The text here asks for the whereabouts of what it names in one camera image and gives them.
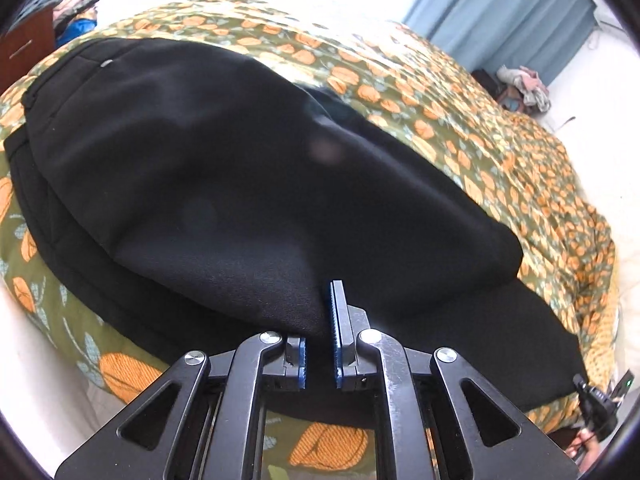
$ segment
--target bed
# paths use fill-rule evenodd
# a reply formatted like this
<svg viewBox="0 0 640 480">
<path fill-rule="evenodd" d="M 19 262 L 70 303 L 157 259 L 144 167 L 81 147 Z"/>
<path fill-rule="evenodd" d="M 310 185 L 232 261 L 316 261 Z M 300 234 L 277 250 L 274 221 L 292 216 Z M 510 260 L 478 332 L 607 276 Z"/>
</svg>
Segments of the bed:
<svg viewBox="0 0 640 480">
<path fill-rule="evenodd" d="M 511 228 L 524 251 L 519 278 L 578 336 L 591 383 L 602 389 L 609 385 L 615 368 L 618 264 L 607 221 L 580 196 L 562 142 L 530 117 L 499 108 L 439 49 L 397 23 L 345 17 L 339 8 L 321 8 L 315 0 L 167 4 L 78 38 L 38 63 L 0 98 L 0 139 L 24 121 L 21 95 L 46 67 L 84 41 L 109 36 L 215 44 L 255 57 L 293 82 L 331 87 Z M 86 416 L 71 417 L 76 436 L 47 458 L 53 471 L 57 461 L 109 413 L 133 400 L 167 364 L 117 333 L 56 279 L 20 214 L 4 157 L 0 176 L 0 270 L 14 299 L 12 303 L 5 294 L 2 304 L 13 309 L 12 326 L 29 332 L 24 345 L 31 351 L 21 359 L 27 365 L 40 358 L 37 353 L 50 352 L 56 355 L 51 366 L 65 374 L 75 366 L 84 377 L 67 389 L 82 399 L 78 413 L 85 410 Z M 39 333 L 23 326 L 16 305 Z M 48 346 L 43 346 L 43 336 Z M 15 337 L 12 341 L 21 344 Z M 22 386 L 33 390 L 27 382 Z M 64 389 L 59 390 L 61 398 Z M 550 432 L 575 422 L 577 407 L 577 398 L 569 396 L 528 416 Z M 60 432 L 56 424 L 50 420 L 52 434 Z M 372 443 L 372 434 L 363 430 L 272 413 L 264 444 L 266 471 L 272 478 L 296 478 L 300 471 L 370 476 Z M 318 449 L 325 447 L 333 451 L 321 456 Z"/>
<path fill-rule="evenodd" d="M 580 175 L 578 192 L 595 203 L 611 225 L 619 262 L 618 309 L 614 327 L 614 382 L 627 369 L 640 373 L 640 237 L 638 219 L 640 204 L 633 190 L 633 181 L 624 178 L 631 154 L 621 156 L 617 141 L 623 132 L 612 132 L 609 143 L 598 148 L 598 138 L 592 125 L 577 117 L 557 131 L 555 136 L 564 144 L 575 171 Z M 636 381 L 632 389 L 638 387 Z"/>
</svg>

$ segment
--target floral bedspread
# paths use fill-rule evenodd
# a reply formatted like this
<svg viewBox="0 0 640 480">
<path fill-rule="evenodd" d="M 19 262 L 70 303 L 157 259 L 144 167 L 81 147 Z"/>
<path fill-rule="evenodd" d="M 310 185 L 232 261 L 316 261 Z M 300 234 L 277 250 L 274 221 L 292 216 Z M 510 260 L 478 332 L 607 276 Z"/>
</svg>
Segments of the floral bedspread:
<svg viewBox="0 0 640 480">
<path fill-rule="evenodd" d="M 591 382 L 613 367 L 616 251 L 606 220 L 577 192 L 563 145 L 531 118 L 504 111 L 442 51 L 402 25 L 343 16 L 314 0 L 195 0 L 150 9 L 91 32 L 38 63 L 0 98 L 0 139 L 24 115 L 20 98 L 62 55 L 91 38 L 199 41 L 255 57 L 294 82 L 328 85 L 442 170 L 520 239 L 519 278 L 580 340 Z M 0 272 L 58 351 L 101 388 L 131 401 L 166 365 L 93 314 L 41 260 L 0 156 Z M 571 423 L 570 396 L 529 413 L 544 431 Z M 264 474 L 374 472 L 367 431 L 270 414 Z"/>
</svg>

